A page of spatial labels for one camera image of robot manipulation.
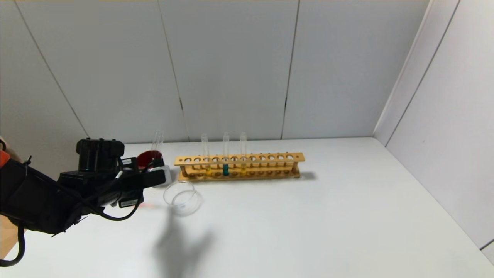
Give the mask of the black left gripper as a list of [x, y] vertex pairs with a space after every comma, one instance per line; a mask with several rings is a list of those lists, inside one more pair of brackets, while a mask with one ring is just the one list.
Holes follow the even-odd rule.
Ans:
[[144, 180], [141, 172], [164, 166], [162, 159], [137, 159], [129, 157], [123, 162], [123, 173], [103, 194], [103, 206], [111, 205], [120, 208], [131, 207], [137, 204], [143, 188]]

